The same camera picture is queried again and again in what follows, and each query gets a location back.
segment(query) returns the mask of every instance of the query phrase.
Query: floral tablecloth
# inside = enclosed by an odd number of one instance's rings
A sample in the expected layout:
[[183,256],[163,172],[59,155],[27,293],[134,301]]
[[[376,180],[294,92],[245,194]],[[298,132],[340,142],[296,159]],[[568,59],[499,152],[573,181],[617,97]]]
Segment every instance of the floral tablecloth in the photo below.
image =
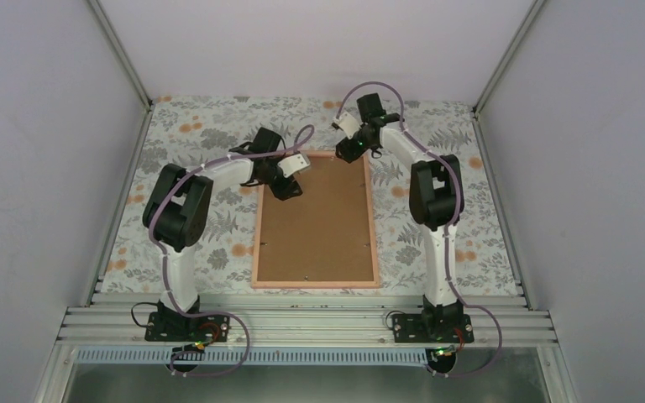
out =
[[[398,112],[385,101],[388,113]],[[260,126],[291,144],[312,123],[316,133],[303,149],[334,149],[342,132],[330,127],[337,100],[297,97],[162,97],[154,110],[139,166],[130,189],[102,292],[160,292],[160,253],[141,222],[144,205],[161,168],[173,162],[191,168],[251,140]],[[349,111],[357,114],[352,101]],[[406,102],[412,133],[462,164],[465,211],[456,242],[457,279],[465,295],[516,294],[505,243],[466,105]],[[409,172],[382,150],[370,159],[381,287],[375,290],[253,290],[256,190],[229,188],[212,197],[206,231],[197,244],[196,282],[200,292],[318,295],[420,295],[425,257],[421,233],[407,206]]]

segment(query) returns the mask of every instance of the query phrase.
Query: gray floor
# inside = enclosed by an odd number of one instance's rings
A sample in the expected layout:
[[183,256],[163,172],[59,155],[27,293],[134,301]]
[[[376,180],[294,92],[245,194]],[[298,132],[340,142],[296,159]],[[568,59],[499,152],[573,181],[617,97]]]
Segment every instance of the gray floor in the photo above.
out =
[[[461,352],[459,373],[480,367],[490,350]],[[172,377],[160,365],[79,365],[69,402],[546,402],[536,350],[508,348],[487,372],[432,378],[405,367],[244,366],[217,379]],[[198,370],[213,370],[202,367]]]

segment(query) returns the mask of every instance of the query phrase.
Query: brown board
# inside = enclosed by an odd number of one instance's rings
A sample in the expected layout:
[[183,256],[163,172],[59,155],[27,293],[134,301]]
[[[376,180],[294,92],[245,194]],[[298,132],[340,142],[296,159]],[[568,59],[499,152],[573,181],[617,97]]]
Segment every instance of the brown board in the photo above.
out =
[[348,164],[306,154],[302,196],[280,201],[259,188],[253,288],[379,288],[367,155]]

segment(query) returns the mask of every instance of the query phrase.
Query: white wall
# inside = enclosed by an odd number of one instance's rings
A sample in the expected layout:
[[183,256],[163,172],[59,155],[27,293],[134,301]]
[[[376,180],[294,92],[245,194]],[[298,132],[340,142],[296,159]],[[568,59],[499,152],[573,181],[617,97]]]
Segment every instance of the white wall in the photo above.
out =
[[645,402],[645,2],[548,2],[482,118],[580,399]]
[[473,104],[532,0],[102,0],[151,97],[341,98],[388,81]]
[[86,2],[0,0],[0,402],[81,303],[141,118]]

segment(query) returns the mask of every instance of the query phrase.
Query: purple cable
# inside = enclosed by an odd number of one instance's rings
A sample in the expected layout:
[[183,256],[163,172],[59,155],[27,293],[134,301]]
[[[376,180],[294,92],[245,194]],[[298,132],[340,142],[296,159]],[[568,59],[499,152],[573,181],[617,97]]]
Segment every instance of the purple cable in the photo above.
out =
[[[310,129],[310,133],[300,142],[298,143],[298,139],[300,139],[301,134],[303,131],[306,129]],[[149,240],[156,245],[162,252],[162,282],[165,285],[165,291],[169,294],[169,298],[171,301],[172,306],[175,308],[176,312],[182,315],[183,317],[190,317],[190,318],[197,318],[197,317],[206,317],[209,315],[224,315],[227,317],[233,318],[236,322],[238,322],[241,327],[244,330],[244,333],[246,334],[246,350],[244,352],[244,356],[232,367],[225,369],[223,371],[215,372],[215,373],[205,373],[205,374],[189,374],[181,371],[177,371],[174,369],[174,362],[177,358],[181,357],[185,353],[190,353],[188,351],[182,351],[177,354],[174,354],[170,360],[169,364],[169,369],[172,371],[172,374],[179,374],[182,376],[191,376],[191,377],[199,377],[199,378],[213,378],[213,377],[218,377],[226,374],[231,374],[233,371],[238,369],[241,365],[244,364],[246,359],[249,357],[249,353],[251,350],[251,336],[249,334],[249,329],[246,327],[244,322],[241,320],[241,318],[237,317],[233,313],[229,312],[224,312],[224,311],[208,311],[208,312],[199,312],[199,313],[187,313],[183,309],[181,309],[181,306],[176,303],[176,299],[174,298],[174,295],[171,292],[171,287],[169,284],[169,277],[167,275],[167,270],[168,270],[168,259],[167,259],[167,251],[164,245],[160,241],[155,238],[155,227],[157,225],[157,222],[160,219],[160,216],[162,215],[162,212],[164,211],[165,207],[167,204],[171,202],[172,197],[179,191],[179,189],[184,186],[184,184],[191,179],[192,176],[198,174],[199,172],[202,172],[206,168],[210,166],[216,166],[219,165],[223,162],[229,161],[229,160],[241,160],[241,159],[247,159],[247,160],[255,160],[258,158],[265,158],[265,157],[271,157],[274,155],[282,155],[282,154],[287,154],[289,152],[296,152],[301,148],[305,143],[307,143],[308,140],[312,137],[312,135],[315,133],[315,127],[312,126],[311,124],[307,124],[303,126],[298,134],[295,137],[295,140],[293,141],[293,145],[290,148],[287,149],[281,149],[277,151],[272,151],[269,153],[261,153],[261,154],[248,154],[248,155],[241,155],[241,154],[236,154],[236,155],[229,155],[227,157],[222,157],[222,158],[217,158],[213,161],[208,161],[204,163],[202,166],[198,166],[197,168],[194,168],[193,170],[190,170],[189,172],[186,173],[186,175],[182,176],[179,181],[176,182],[174,187],[171,188],[169,193],[167,193],[166,197],[164,200],[162,200],[162,203],[160,206],[157,208],[155,211],[155,214],[152,216],[152,221],[149,223]]]
[[[390,86],[389,84],[381,81],[366,81],[363,82],[362,84],[359,84],[355,86],[352,90],[350,90],[347,95],[343,98],[342,105],[340,105],[340,108],[338,109],[338,114],[336,115],[336,118],[339,118],[340,115],[343,112],[344,104],[347,102],[349,97],[352,95],[353,92],[359,90],[363,86],[383,86],[384,88],[390,90],[394,95],[396,96],[396,99],[399,101],[399,128],[401,129],[402,134],[404,134],[404,137],[406,137],[409,141],[411,141],[415,147],[417,147],[420,151],[422,151],[424,154],[429,155],[430,157],[434,158],[436,161],[440,162],[441,165],[446,169],[448,172],[448,175],[451,177],[451,181],[454,183],[454,190],[456,191],[456,206],[454,208],[454,215],[451,217],[448,222],[455,222],[457,218],[459,218],[460,210],[461,210],[461,188],[459,186],[459,178],[456,176],[456,173],[454,172],[453,169],[451,169],[451,165],[448,164],[445,160],[443,160],[441,157],[438,155],[434,154],[429,150],[426,146],[423,144],[419,143],[417,139],[415,139],[410,133],[409,130],[406,128],[406,125],[404,123],[404,100],[401,99],[401,94],[393,87]],[[498,330],[498,347],[496,348],[495,352],[493,353],[493,356],[490,358],[488,363],[486,363],[484,366],[480,367],[479,369],[475,369],[473,371],[464,373],[464,374],[443,374],[444,378],[463,378],[465,376],[469,375],[474,375],[474,374],[480,374],[484,371],[486,371],[490,366],[498,359],[498,355],[501,352],[501,348],[503,347],[503,331],[501,330],[501,324],[498,322],[498,319],[496,318],[491,311],[488,310],[485,306],[481,305],[469,305],[466,300],[461,296],[461,293],[459,293],[458,290],[456,290],[456,286],[454,285],[454,282],[451,279],[451,267],[449,264],[449,255],[451,252],[449,251],[449,241],[448,241],[448,223],[443,226],[443,234],[446,236],[444,237],[444,248],[446,249],[446,254],[443,256],[443,263],[444,263],[444,268],[446,272],[446,282],[448,283],[448,286],[451,288],[451,291],[454,293],[456,298],[461,301],[461,303],[466,306],[467,308],[474,308],[474,309],[479,309],[485,312],[491,320],[493,320],[493,323],[496,325],[496,329]],[[427,370],[429,372],[432,372],[435,374],[435,371],[431,369],[428,365],[426,366]]]

